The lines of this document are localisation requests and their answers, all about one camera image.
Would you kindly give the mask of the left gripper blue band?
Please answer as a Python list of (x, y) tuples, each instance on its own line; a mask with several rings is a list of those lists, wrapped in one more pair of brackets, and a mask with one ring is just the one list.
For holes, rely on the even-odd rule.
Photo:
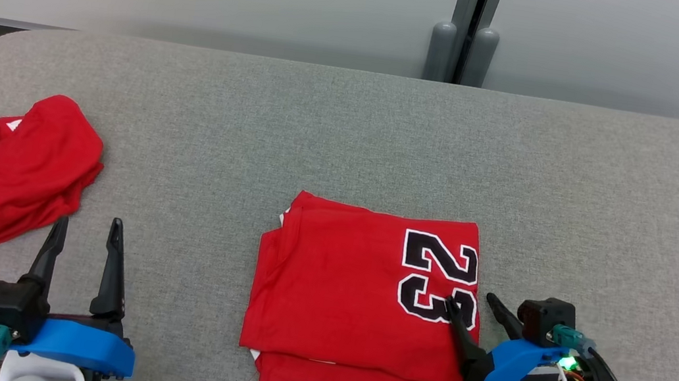
[[(67, 216), (55, 221), (31, 267), (42, 296), (48, 295), (57, 257), (63, 252)], [(125, 315), (124, 224), (114, 218), (100, 290), (91, 315), (122, 320)], [(80, 315), (52, 315), (29, 344), (11, 343), (0, 355), (0, 378), (19, 381), (125, 380), (134, 374), (136, 354), (120, 332), (121, 323)]]

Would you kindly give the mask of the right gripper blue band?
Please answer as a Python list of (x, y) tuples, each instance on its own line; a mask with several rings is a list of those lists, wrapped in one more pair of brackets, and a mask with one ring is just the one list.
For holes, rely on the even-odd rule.
[(454, 296), (446, 297), (447, 312), (451, 325), (456, 358), (462, 371), (463, 381), (521, 381), (537, 367), (561, 367), (566, 376), (574, 381), (611, 381), (606, 368), (596, 359), (586, 359), (574, 350), (539, 347), (522, 338), (524, 326), (516, 315), (493, 293), (487, 293), (486, 301), (494, 319), (503, 326), (508, 338), (493, 351), (485, 351), (471, 336), (468, 315)]

